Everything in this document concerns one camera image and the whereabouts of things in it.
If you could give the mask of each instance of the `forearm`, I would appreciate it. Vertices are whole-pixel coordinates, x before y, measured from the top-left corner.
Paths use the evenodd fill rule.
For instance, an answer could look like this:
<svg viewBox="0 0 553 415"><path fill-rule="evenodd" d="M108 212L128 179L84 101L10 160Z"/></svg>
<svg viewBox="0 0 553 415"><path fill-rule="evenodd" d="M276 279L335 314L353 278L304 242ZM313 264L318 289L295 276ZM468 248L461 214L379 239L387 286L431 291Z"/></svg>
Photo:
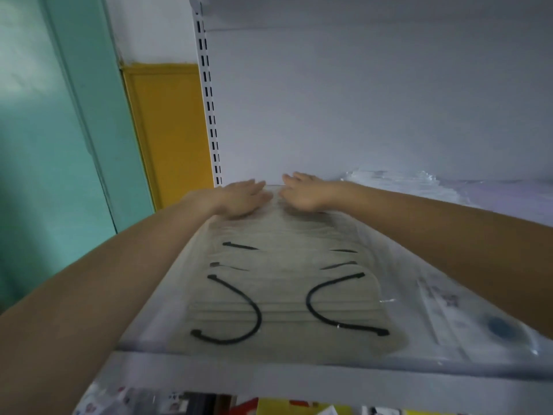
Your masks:
<svg viewBox="0 0 553 415"><path fill-rule="evenodd" d="M121 334L213 212L197 197L164 209L109 239L2 315L0 406L11 402L18 406L10 413L25 413L32 402L40 402L41 411L71 413Z"/></svg>
<svg viewBox="0 0 553 415"><path fill-rule="evenodd" d="M553 336L553 229L481 209L338 182L333 208Z"/></svg>

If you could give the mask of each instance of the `black ear loop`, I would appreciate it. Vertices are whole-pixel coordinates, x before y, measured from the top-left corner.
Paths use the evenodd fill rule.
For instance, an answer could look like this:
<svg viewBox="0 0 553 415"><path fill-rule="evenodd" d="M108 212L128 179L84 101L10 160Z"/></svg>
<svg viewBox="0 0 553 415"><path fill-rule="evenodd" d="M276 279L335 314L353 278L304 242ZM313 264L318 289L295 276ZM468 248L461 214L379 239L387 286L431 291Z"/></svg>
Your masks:
<svg viewBox="0 0 553 415"><path fill-rule="evenodd" d="M327 319L323 315L319 314L313 306L311 305L311 297L314 293L316 293L318 290L323 288L324 286L331 286L333 284L337 284L342 281L347 281L348 279L354 279L354 278L362 278L365 274L363 272L359 272L358 274L348 275L342 278L336 278L332 279L327 282L323 282L319 284L318 286L315 286L311 288L309 291L307 297L305 298L305 305L308 307L308 310L311 314L313 314L318 320L322 321L323 323L326 323L327 325L335 326L336 328L344 328L344 329L354 329L354 330L365 330L369 332L374 332L378 336L388 336L390 334L390 331L388 329L383 328L373 328L371 326L363 326L363 325L353 325L350 323L342 323L342 322L336 322L334 320Z"/></svg>
<svg viewBox="0 0 553 415"><path fill-rule="evenodd" d="M248 302L248 304L250 306L252 306L253 309L255 310L255 314L257 315L257 321L255 322L255 326L253 327L253 329L250 332L246 333L245 335L239 336L238 338L234 338L234 339L212 338L211 336L206 336L206 335L202 334L201 329L192 329L190 331L190 335L192 335L193 337L196 337L197 339L200 339L202 341L211 342L212 344L217 344L217 345L237 344L239 342L245 341L247 338L254 335L259 330L259 328L261 327L261 320L262 320L261 319L261 310L259 310L259 307L257 307L256 303L254 303L253 300L250 299L250 297L248 297L247 295L242 293L238 288L233 287L232 285L230 285L229 283L223 281L222 279L217 278L217 275L214 275L214 274L213 275L208 275L207 278L211 279L212 281L218 282L219 284L227 287L229 290L233 291L234 293L236 293L240 297L242 297L244 300L246 300Z"/></svg>

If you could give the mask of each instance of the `hand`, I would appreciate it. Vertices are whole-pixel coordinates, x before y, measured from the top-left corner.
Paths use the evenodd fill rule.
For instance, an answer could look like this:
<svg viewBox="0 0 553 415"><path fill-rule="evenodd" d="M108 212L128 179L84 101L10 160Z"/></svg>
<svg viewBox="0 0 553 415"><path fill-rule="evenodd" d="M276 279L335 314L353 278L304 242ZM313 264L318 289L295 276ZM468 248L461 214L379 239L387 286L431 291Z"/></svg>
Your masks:
<svg viewBox="0 0 553 415"><path fill-rule="evenodd" d="M272 193L263 190L264 186L265 181L255 183L250 179L212 189L216 205L214 214L233 218L258 209L273 198Z"/></svg>
<svg viewBox="0 0 553 415"><path fill-rule="evenodd" d="M327 211L334 207L335 187L340 182L327 182L317 176L294 172L282 175L286 185L279 195L300 211Z"/></svg>

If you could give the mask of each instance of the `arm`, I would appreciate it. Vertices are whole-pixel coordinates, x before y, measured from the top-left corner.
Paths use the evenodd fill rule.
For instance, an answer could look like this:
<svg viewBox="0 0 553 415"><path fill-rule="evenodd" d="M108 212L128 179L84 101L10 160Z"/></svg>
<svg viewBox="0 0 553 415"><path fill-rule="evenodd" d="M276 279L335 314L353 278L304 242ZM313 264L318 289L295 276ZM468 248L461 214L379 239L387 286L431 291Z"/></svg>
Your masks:
<svg viewBox="0 0 553 415"><path fill-rule="evenodd" d="M70 414L196 230L270 200L253 180L196 191L45 281L0 316L0 413Z"/></svg>
<svg viewBox="0 0 553 415"><path fill-rule="evenodd" d="M304 211L337 210L390 237L505 312L553 337L553 229L351 182L283 176Z"/></svg>

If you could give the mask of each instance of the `white wall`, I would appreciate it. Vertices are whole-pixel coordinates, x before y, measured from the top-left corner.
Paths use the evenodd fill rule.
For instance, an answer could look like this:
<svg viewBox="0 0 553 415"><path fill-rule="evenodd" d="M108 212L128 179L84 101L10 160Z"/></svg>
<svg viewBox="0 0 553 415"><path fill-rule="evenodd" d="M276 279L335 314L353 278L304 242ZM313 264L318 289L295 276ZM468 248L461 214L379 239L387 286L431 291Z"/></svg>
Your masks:
<svg viewBox="0 0 553 415"><path fill-rule="evenodd" d="M106 0L106 5L125 64L198 62L188 0Z"/></svg>
<svg viewBox="0 0 553 415"><path fill-rule="evenodd" d="M225 183L553 178L551 0L206 0Z"/></svg>

